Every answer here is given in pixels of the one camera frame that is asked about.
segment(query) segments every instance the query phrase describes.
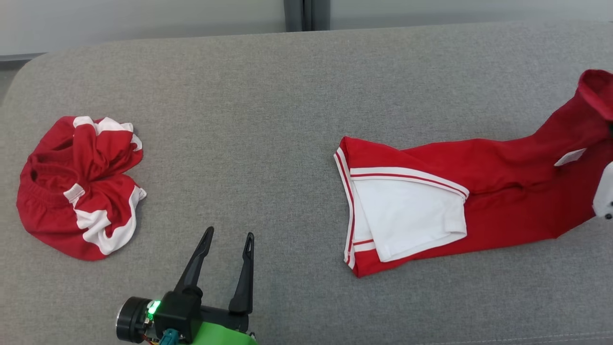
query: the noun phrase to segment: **red and white garment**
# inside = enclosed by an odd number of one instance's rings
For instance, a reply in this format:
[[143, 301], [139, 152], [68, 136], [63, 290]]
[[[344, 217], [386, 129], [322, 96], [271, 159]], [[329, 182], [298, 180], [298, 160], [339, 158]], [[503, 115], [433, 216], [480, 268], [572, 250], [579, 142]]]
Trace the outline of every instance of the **red and white garment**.
[[525, 138], [407, 150], [343, 138], [334, 159], [349, 202], [345, 262], [362, 277], [556, 238], [613, 213], [612, 122], [613, 75], [589, 70]]
[[26, 231], [82, 260], [124, 246], [147, 194], [123, 173], [140, 162], [131, 123], [62, 117], [40, 140], [20, 176], [17, 209]]

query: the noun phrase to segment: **led light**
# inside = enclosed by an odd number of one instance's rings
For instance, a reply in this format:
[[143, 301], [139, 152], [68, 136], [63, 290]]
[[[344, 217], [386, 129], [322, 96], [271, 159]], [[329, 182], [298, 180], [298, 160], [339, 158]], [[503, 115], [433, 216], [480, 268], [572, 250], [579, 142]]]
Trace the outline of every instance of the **led light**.
[[153, 319], [153, 314], [155, 314], [155, 311], [158, 310], [160, 302], [161, 301], [154, 301], [153, 304], [149, 307], [149, 310], [147, 311], [147, 316], [149, 317], [149, 319]]

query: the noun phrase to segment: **gray fabric surface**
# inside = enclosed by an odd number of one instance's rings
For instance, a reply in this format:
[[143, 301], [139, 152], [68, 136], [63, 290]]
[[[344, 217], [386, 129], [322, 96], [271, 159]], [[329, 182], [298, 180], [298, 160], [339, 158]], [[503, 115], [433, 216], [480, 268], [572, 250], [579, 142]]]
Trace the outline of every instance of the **gray fabric surface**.
[[[561, 22], [126, 41], [36, 58], [0, 122], [2, 341], [119, 344], [122, 302], [171, 289], [214, 225], [204, 303], [227, 306], [253, 231], [261, 344], [611, 344], [611, 223], [356, 279], [332, 154], [344, 135], [404, 148], [531, 134], [584, 69], [613, 70], [612, 56], [612, 24]], [[20, 169], [62, 115], [132, 122], [143, 142], [128, 172], [148, 192], [139, 228], [100, 262], [42, 244], [15, 209]]]

